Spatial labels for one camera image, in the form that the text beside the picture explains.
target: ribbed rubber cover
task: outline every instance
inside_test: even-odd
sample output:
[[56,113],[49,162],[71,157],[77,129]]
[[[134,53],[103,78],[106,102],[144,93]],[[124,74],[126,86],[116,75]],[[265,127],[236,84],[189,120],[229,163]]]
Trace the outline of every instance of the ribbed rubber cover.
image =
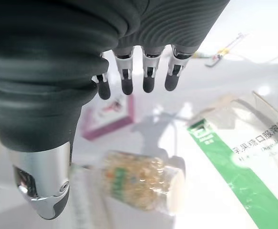
[[119,48],[167,44],[199,46],[228,0],[149,0],[140,29],[119,40]]

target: white surface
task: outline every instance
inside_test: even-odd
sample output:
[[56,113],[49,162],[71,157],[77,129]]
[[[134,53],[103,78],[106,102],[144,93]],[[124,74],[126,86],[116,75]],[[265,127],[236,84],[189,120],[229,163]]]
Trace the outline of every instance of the white surface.
[[[141,51],[140,48],[136,48],[133,77],[137,123],[98,138],[93,143],[77,136],[73,160],[81,164],[91,163],[98,160],[108,149],[155,156],[162,155],[166,151],[169,155],[173,155],[185,148],[179,144],[182,139],[172,123],[176,119],[176,113],[186,106],[188,111],[186,118],[190,118],[227,93],[238,96],[251,90],[260,90],[264,92],[268,101],[278,107],[278,1],[231,0],[201,45],[200,51],[213,54],[234,39],[239,32],[248,32],[250,36],[214,68],[206,68],[205,60],[190,60],[181,75],[178,87],[173,92],[167,92],[164,88],[170,49],[165,50],[160,60],[154,91],[146,94],[142,89]],[[114,57],[111,53],[106,53],[106,58],[111,63],[109,81],[116,84],[120,93],[121,83],[114,65]],[[99,102],[97,96],[91,104]],[[153,113],[158,113],[159,110],[164,111],[162,115],[153,117]],[[0,184],[13,185],[11,165],[3,151],[0,146]],[[214,189],[222,178],[218,176],[216,179],[209,179],[208,174],[215,170],[211,163],[208,164],[205,158],[193,156],[195,160],[187,162],[187,174],[192,184],[189,187],[190,208],[186,214],[178,216],[175,228],[225,229],[231,228],[232,223],[235,229],[249,228],[244,210],[229,210],[228,198],[220,198],[222,194],[228,195],[228,193]],[[198,174],[200,166],[207,167],[208,170]],[[0,229],[8,227],[52,229],[55,226],[60,229],[71,228],[68,224],[68,207],[58,219],[45,221],[28,205],[23,205],[20,196],[17,199],[16,194],[15,196],[10,194],[11,201],[7,198],[5,203],[2,202],[2,206],[4,208],[9,205],[15,206],[13,199],[19,207],[15,207],[8,214],[0,215]],[[174,219],[159,213],[146,214],[115,200],[109,202],[116,229],[170,229],[174,225]]]

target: green stripe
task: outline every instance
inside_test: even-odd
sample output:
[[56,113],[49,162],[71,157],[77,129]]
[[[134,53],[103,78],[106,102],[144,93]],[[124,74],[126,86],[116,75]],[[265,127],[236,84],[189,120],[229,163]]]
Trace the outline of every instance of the green stripe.
[[114,180],[112,185],[112,196],[116,199],[123,200],[124,181],[126,178],[126,170],[124,168],[116,168],[114,171]]
[[235,165],[234,152],[205,120],[189,127],[189,133],[206,154],[259,229],[278,229],[278,200],[249,168]]

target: white jar lid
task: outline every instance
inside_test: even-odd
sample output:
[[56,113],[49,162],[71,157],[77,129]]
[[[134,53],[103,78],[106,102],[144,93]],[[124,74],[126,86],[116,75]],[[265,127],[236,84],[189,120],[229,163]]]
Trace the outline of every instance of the white jar lid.
[[170,167],[170,170],[174,170],[174,175],[166,194],[166,210],[170,215],[174,215],[183,208],[185,202],[185,175],[179,168]]

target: dark gray rubber sleeve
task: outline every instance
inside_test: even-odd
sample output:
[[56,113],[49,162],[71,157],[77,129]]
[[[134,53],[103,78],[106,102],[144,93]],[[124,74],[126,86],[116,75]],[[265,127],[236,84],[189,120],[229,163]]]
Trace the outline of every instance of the dark gray rubber sleeve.
[[0,0],[1,142],[22,152],[72,145],[97,93],[91,78],[108,68],[100,53],[139,25],[129,0]]
[[167,44],[198,47],[229,0],[149,0],[140,29],[118,48]]

